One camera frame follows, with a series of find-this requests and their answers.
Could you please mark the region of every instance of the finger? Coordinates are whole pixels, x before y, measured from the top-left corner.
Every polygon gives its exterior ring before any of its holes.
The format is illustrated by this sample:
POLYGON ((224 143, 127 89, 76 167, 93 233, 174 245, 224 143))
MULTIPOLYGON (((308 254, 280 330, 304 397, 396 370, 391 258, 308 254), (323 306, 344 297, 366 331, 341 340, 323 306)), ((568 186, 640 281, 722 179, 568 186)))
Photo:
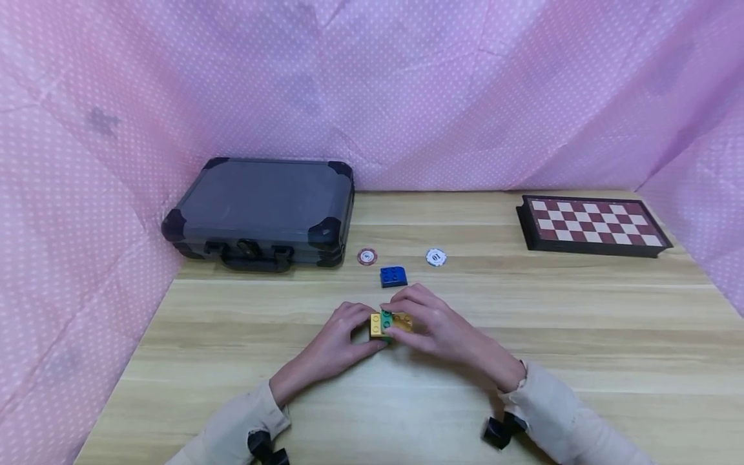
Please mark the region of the finger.
POLYGON ((367 357, 378 353, 387 346, 388 343, 385 341, 368 341, 364 344, 354 344, 349 349, 353 360, 352 363, 357 363, 359 360, 366 359, 367 357))
POLYGON ((366 305, 359 305, 360 307, 357 308, 356 311, 351 310, 349 313, 344 315, 344 325, 345 328, 349 331, 363 325, 370 319, 370 315, 376 313, 372 308, 367 307, 366 305))
POLYGON ((420 320, 426 323, 432 316, 432 311, 414 301, 404 299, 402 301, 391 302, 389 304, 380 304, 381 309, 392 313, 406 312, 414 317, 414 320, 420 320))
POLYGON ((430 291, 429 288, 426 287, 426 286, 424 286, 422 283, 414 283, 413 286, 411 286, 411 287, 414 288, 414 289, 416 289, 416 290, 418 290, 418 291, 423 292, 424 294, 428 294, 428 295, 430 295, 430 296, 432 296, 434 298, 439 298, 439 297, 437 297, 436 294, 434 294, 432 291, 430 291))
POLYGON ((357 302, 356 304, 352 305, 349 309, 350 312, 366 312, 366 313, 374 313, 376 310, 368 305, 361 304, 357 302))
POLYGON ((409 333, 396 327, 389 327, 385 334, 395 339, 403 345, 407 345, 424 353, 434 352, 434 341, 426 336, 416 333, 409 333))
POLYGON ((333 313, 335 315, 339 315, 349 310, 353 305, 354 304, 352 304, 351 302, 342 302, 341 305, 339 305, 339 308, 337 308, 336 311, 334 311, 333 313))
POLYGON ((390 302, 393 303, 402 300, 409 300, 416 302, 417 304, 421 304, 425 307, 436 307, 440 303, 440 300, 432 293, 427 291, 428 289, 426 289, 424 286, 421 286, 420 284, 414 284, 413 286, 409 286, 398 291, 393 296, 393 298, 390 299, 390 302))

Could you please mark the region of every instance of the poker chip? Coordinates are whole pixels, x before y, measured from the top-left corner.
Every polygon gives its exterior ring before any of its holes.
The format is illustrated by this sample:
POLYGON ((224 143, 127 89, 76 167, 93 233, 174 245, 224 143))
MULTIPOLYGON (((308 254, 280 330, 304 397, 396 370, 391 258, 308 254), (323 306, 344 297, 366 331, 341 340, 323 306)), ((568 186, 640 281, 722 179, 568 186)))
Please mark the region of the poker chip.
POLYGON ((442 266, 447 261, 447 254, 438 248, 430 248, 426 252, 426 261, 431 266, 442 266))
POLYGON ((356 260, 364 266, 369 266, 377 261, 377 253, 373 248, 363 248, 356 254, 356 260))

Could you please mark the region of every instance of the hand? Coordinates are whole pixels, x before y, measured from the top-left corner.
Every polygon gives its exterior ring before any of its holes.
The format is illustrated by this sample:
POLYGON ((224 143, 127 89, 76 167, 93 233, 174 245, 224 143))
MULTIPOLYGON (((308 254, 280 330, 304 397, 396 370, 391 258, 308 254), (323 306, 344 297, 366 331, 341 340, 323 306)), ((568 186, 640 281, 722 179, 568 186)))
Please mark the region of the hand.
POLYGON ((396 327, 385 332, 396 341, 421 352, 482 371, 503 392, 517 389, 527 376, 525 367, 498 342, 475 329, 445 301, 421 284, 399 291, 389 304, 389 312, 405 312, 423 333, 407 333, 396 327))
POLYGON ((387 345, 384 341, 351 343, 351 332, 373 313, 375 310, 364 304, 341 304, 310 344, 269 381, 277 405, 286 405, 307 386, 336 376, 383 349, 387 345))

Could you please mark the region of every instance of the pink fabric backdrop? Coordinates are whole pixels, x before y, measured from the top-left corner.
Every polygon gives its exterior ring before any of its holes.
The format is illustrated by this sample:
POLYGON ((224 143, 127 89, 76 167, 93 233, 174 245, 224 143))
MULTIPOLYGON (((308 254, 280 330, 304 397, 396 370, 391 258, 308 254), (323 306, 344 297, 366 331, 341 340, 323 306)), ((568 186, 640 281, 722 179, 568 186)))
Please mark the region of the pink fabric backdrop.
POLYGON ((217 153, 341 159, 367 190, 640 187, 744 311, 741 1, 0 11, 2 464, 73 460, 217 153))

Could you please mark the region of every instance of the beige sleeve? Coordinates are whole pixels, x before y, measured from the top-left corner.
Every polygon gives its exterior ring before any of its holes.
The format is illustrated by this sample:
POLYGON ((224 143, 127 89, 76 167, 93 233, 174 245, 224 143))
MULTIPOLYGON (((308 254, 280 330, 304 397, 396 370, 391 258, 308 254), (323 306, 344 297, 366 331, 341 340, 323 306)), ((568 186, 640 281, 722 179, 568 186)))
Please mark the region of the beige sleeve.
POLYGON ((525 362, 527 378, 501 394, 506 410, 527 423, 535 444, 562 465, 653 465, 640 449, 584 405, 566 384, 525 362))
POLYGON ((253 459, 249 433, 263 429, 274 439, 288 426, 289 415, 277 407, 267 381, 223 405, 166 465, 246 465, 253 459))

